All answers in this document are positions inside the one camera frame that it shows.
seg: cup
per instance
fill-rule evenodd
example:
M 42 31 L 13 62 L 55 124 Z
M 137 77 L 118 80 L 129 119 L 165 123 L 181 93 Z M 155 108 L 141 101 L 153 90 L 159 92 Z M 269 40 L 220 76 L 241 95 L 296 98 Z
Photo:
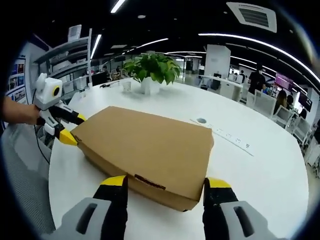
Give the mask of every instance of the cup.
M 122 83 L 122 86 L 123 86 L 123 91 L 125 93 L 128 93 L 131 91 L 131 82 L 130 81 Z

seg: human hand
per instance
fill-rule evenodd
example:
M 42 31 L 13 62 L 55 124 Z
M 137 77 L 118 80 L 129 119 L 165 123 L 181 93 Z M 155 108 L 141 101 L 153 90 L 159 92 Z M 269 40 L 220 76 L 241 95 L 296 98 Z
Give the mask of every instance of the human hand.
M 40 117 L 40 110 L 36 105 L 25 105 L 25 123 L 30 125 L 36 125 L 37 120 Z

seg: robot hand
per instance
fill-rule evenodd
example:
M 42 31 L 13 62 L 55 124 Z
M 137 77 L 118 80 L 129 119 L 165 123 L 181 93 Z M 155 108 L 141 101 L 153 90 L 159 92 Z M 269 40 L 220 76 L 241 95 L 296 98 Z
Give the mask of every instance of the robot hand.
M 128 220 L 127 203 L 128 177 L 107 178 L 93 198 L 79 202 L 62 217 L 56 231 L 42 237 L 45 240 L 123 240 Z M 247 202 L 238 201 L 223 180 L 205 179 L 203 206 L 206 240 L 277 239 L 268 230 L 267 220 Z
M 93 198 L 87 197 L 71 208 L 61 226 L 45 240 L 123 240 L 126 230 L 128 178 L 104 180 Z
M 38 125 L 44 125 L 44 130 L 58 138 L 60 142 L 76 146 L 78 143 L 75 138 L 56 118 L 77 125 L 83 123 L 86 119 L 60 100 L 63 82 L 59 79 L 47 77 L 46 73 L 41 73 L 35 84 L 34 104 L 40 109 Z
M 269 231 L 264 216 L 246 201 L 238 201 L 231 186 L 223 180 L 205 179 L 203 207 L 206 240 L 278 239 Z

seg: box lid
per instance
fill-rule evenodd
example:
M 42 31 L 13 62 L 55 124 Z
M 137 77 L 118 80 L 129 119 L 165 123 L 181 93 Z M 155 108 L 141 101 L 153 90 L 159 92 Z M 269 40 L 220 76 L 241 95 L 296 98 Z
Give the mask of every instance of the box lid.
M 71 132 L 90 150 L 136 179 L 200 199 L 214 143 L 211 129 L 109 106 Z

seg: poster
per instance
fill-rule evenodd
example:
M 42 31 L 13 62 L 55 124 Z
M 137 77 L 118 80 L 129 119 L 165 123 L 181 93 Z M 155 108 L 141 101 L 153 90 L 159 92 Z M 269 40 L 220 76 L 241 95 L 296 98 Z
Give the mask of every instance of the poster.
M 13 101 L 21 104 L 29 104 L 26 91 L 26 58 L 19 57 L 16 59 L 11 75 L 8 79 L 6 96 Z M 2 127 L 7 127 L 6 122 L 2 122 Z

